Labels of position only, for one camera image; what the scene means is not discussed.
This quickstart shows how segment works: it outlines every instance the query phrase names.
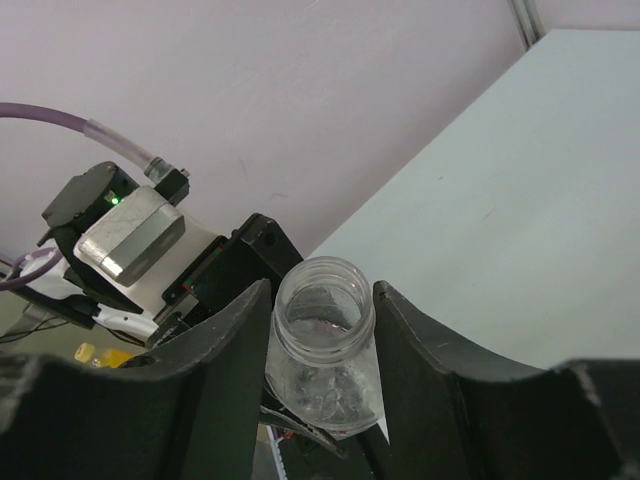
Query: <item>clear plastic tubing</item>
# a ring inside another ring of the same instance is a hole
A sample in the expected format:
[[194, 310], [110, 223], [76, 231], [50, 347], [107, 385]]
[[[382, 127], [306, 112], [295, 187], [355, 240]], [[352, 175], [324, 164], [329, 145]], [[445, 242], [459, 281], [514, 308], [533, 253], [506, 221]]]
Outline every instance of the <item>clear plastic tubing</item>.
[[147, 152], [144, 148], [96, 120], [87, 120], [83, 133], [85, 137], [95, 140], [109, 150], [113, 150], [143, 171], [157, 158], [157, 155]]
[[335, 438], [384, 415], [373, 336], [375, 310], [362, 272], [317, 257], [284, 278], [273, 309], [266, 378], [278, 399]]

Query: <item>plastic bottle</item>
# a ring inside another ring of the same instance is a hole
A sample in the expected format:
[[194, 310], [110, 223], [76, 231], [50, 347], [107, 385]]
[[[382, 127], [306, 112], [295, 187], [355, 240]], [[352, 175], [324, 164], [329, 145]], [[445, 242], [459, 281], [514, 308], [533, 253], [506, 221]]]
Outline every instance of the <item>plastic bottle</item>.
[[384, 415], [373, 337], [375, 310], [362, 272], [317, 257], [283, 279], [272, 315], [266, 378], [305, 422], [345, 438]]
[[91, 343], [81, 344], [74, 355], [76, 360], [92, 367], [110, 368], [118, 368], [133, 356], [131, 353], [115, 348], [98, 348]]

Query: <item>white table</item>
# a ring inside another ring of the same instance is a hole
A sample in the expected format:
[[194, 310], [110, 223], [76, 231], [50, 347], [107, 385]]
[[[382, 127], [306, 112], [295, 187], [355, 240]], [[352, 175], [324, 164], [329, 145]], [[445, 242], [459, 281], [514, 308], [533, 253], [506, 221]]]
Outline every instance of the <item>white table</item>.
[[640, 357], [640, 33], [555, 31], [317, 255], [507, 357]]

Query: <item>yellow object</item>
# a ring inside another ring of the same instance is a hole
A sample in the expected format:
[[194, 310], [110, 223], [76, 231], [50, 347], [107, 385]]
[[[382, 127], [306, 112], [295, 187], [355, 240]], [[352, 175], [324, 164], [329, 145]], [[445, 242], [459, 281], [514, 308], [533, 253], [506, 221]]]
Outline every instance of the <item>yellow object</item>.
[[92, 367], [118, 368], [134, 355], [115, 348], [98, 348], [90, 343], [83, 343], [76, 350], [75, 359]]

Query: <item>white wall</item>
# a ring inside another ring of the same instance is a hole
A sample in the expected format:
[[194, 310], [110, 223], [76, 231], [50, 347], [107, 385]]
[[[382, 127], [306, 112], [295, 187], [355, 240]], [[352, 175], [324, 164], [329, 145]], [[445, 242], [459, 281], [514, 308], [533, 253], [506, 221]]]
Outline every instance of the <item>white wall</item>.
[[[504, 0], [0, 3], [0, 98], [94, 117], [192, 172], [228, 233], [274, 216], [309, 253], [523, 53]], [[0, 123], [0, 253], [70, 176], [115, 159]]]
[[535, 0], [544, 31], [554, 28], [637, 30], [638, 0]]

